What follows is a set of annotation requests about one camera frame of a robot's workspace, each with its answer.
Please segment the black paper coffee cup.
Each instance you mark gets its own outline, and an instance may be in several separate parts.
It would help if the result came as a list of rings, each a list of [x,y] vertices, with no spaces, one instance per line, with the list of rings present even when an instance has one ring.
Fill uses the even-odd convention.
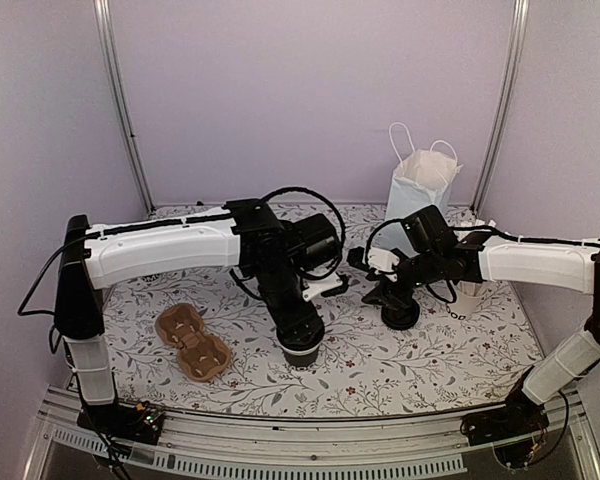
[[[306,369],[311,367],[319,354],[319,346],[316,345],[308,350],[295,351],[282,346],[282,351],[286,362],[294,368]]]

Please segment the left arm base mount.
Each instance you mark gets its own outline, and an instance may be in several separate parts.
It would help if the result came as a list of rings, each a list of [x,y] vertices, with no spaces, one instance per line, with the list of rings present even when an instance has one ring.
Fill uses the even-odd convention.
[[[118,400],[108,405],[92,406],[81,402],[77,425],[103,437],[157,445],[164,423],[164,409],[142,401],[124,405]]]

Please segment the white paper bag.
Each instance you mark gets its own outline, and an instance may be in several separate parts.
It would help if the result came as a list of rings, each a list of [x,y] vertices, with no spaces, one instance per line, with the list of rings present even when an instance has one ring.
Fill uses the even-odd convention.
[[[406,154],[399,152],[394,140],[396,127],[406,133],[409,147]],[[394,223],[384,230],[381,244],[387,249],[399,248],[412,256],[414,250],[397,220],[431,205],[445,213],[448,210],[452,184],[462,165],[454,147],[445,140],[435,140],[428,148],[416,148],[408,127],[402,122],[390,124],[388,135],[398,163],[392,172],[385,211],[385,220],[394,220]]]

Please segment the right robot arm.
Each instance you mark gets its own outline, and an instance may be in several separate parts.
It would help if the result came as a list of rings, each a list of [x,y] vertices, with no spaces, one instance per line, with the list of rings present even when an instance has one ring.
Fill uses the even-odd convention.
[[[435,205],[398,223],[415,256],[371,247],[360,254],[363,270],[377,282],[362,301],[380,307],[381,318],[391,329],[412,327],[419,318],[414,290],[440,281],[448,286],[512,281],[592,296],[592,312],[580,329],[528,369],[508,394],[507,406],[496,421],[504,435],[519,435],[534,422],[536,407],[600,361],[600,238],[513,236],[486,224],[459,229],[450,226]]]

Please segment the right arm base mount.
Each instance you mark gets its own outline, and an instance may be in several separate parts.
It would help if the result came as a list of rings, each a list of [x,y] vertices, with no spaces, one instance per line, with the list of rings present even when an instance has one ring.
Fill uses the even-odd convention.
[[[471,446],[491,444],[502,466],[522,469],[534,459],[548,426],[543,407],[513,404],[465,415],[460,432]]]

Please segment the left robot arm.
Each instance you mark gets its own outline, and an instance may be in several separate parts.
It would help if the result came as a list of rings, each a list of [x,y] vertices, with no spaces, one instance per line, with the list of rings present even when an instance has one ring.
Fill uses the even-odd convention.
[[[177,270],[239,269],[275,324],[286,361],[317,358],[325,326],[313,299],[342,286],[346,229],[322,213],[288,221],[264,199],[229,201],[191,216],[110,225],[70,219],[60,251],[54,325],[66,342],[91,419],[108,434],[128,426],[104,339],[102,290]]]

